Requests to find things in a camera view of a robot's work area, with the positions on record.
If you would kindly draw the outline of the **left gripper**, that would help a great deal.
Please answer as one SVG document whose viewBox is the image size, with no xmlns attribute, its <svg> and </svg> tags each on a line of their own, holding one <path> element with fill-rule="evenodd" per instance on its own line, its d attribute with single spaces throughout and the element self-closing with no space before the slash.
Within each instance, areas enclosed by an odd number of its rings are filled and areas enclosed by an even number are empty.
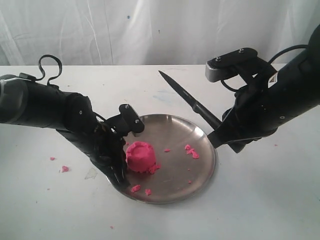
<svg viewBox="0 0 320 240">
<path fill-rule="evenodd" d="M 123 123 L 122 117 L 103 121 L 96 117 L 76 117 L 66 121 L 65 129 L 57 132 L 103 170 L 114 187 L 127 188 L 130 182 L 126 177 L 125 141 L 123 135 L 116 132 Z"/>
</svg>

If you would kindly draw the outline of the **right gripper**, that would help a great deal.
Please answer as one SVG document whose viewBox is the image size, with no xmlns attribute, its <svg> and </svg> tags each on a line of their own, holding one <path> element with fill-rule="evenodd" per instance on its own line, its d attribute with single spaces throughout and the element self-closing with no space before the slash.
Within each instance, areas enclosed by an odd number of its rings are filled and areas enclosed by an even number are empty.
<svg viewBox="0 0 320 240">
<path fill-rule="evenodd" d="M 272 134 L 284 123 L 320 104 L 320 55 L 301 53 L 276 74 L 276 83 L 246 91 L 225 121 L 208 135 L 214 148 L 240 153 L 247 144 Z"/>
</svg>

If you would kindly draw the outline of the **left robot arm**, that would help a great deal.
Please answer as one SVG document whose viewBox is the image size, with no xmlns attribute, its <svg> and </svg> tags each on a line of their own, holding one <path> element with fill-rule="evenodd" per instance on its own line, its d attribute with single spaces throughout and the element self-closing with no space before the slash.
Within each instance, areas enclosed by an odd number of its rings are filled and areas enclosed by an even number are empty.
<svg viewBox="0 0 320 240">
<path fill-rule="evenodd" d="M 129 186 L 125 142 L 93 111 L 87 96 L 6 76 L 0 81 L 0 122 L 54 129 L 84 153 L 115 188 Z"/>
</svg>

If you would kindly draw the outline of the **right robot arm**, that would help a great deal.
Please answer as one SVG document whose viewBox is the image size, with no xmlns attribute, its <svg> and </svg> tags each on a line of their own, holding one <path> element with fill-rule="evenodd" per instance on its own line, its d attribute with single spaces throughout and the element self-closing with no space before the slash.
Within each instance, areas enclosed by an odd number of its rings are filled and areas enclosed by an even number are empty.
<svg viewBox="0 0 320 240">
<path fill-rule="evenodd" d="M 252 141 L 272 135 L 283 124 L 320 103 L 320 30 L 281 69 L 258 57 L 252 48 L 220 55 L 206 66 L 210 82 L 240 76 L 245 85 L 235 90 L 235 102 L 208 138 L 215 148 L 229 145 L 236 153 Z"/>
</svg>

